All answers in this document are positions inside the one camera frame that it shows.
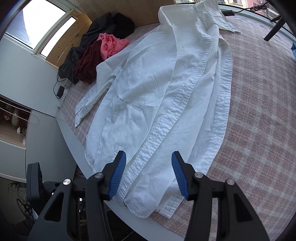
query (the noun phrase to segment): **white fabric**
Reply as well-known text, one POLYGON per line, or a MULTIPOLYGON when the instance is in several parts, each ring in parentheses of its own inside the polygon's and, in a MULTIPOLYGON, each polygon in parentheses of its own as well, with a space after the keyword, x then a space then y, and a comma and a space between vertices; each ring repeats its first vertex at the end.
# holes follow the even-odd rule
POLYGON ((183 197, 171 166, 178 150, 207 173, 224 138, 232 56, 219 28, 238 31, 216 0, 163 6, 161 25, 97 66, 96 85, 76 107, 75 125, 109 88, 86 137, 94 173, 124 150, 116 201, 138 217, 170 218, 183 197))

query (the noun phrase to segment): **black cable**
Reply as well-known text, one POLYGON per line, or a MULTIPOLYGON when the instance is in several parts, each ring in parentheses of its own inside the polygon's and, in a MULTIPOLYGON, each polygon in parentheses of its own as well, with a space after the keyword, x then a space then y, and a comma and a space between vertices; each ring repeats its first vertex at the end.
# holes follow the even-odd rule
MULTIPOLYGON (((55 86, 57 85, 58 82, 63 82, 63 81, 65 81, 66 79, 67 79, 67 78, 64 78, 63 80, 59 81, 59 71, 58 71, 58 72, 57 72, 57 81, 56 81, 56 83, 54 84, 54 88, 55 88, 55 86)), ((60 97, 58 97, 58 96, 56 95, 55 91, 54 91, 54 95, 56 96, 57 99, 60 99, 60 97)))
POLYGON ((265 9, 267 9, 266 4, 267 4, 267 2, 264 3, 263 5, 257 5, 257 6, 253 6, 253 7, 247 7, 247 8, 244 8, 244 9, 238 11, 238 12, 242 12, 242 11, 247 10, 247 9, 250 9, 251 12, 265 10, 265 9))

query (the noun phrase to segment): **silver bolt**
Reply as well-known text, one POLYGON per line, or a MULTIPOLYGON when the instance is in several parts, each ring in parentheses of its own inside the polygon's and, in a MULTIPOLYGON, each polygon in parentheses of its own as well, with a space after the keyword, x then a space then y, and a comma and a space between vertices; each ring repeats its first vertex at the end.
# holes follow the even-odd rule
POLYGON ((202 178, 203 174, 201 172, 196 172, 196 173, 194 173, 194 176, 197 178, 202 178))
POLYGON ((68 178, 63 181, 64 185, 69 185, 70 183, 71 183, 71 180, 68 178))
POLYGON ((104 174, 101 173, 101 172, 98 172, 98 173, 96 173, 96 174, 94 175, 94 177, 97 178, 97 179, 100 179, 100 178, 102 178, 103 176, 104 176, 104 174))
POLYGON ((231 186, 235 184, 235 181, 233 181, 232 179, 227 179, 226 182, 228 185, 231 185, 231 186))

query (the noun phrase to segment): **plaid blanket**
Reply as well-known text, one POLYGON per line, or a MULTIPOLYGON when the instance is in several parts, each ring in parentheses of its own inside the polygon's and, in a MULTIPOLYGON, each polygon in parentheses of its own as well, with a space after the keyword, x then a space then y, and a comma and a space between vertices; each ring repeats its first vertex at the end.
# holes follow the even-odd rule
MULTIPOLYGON (((278 32, 265 42, 270 26, 241 15, 228 19, 241 33, 220 31, 233 57, 231 102, 225 138, 207 176, 218 181, 233 178, 273 241, 296 211, 296 62, 292 41, 278 32)), ((156 26, 137 28, 129 40, 156 26)), ((75 128, 75 107, 90 87, 82 82, 72 85, 61 108, 82 145, 103 98, 75 128)), ((183 200, 171 219, 156 212, 151 218, 185 236, 191 209, 192 203, 183 200)), ((215 200, 210 240, 215 240, 217 210, 215 200)))

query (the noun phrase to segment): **white cabinet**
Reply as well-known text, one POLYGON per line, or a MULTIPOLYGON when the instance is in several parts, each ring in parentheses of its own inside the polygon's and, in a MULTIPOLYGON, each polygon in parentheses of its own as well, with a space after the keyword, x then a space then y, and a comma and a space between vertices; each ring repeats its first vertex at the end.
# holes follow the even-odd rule
POLYGON ((26 140, 26 167, 30 163, 39 162, 43 181, 73 179, 76 162, 57 120, 33 110, 30 121, 26 140))
POLYGON ((0 140, 0 176, 26 179, 26 149, 0 140))

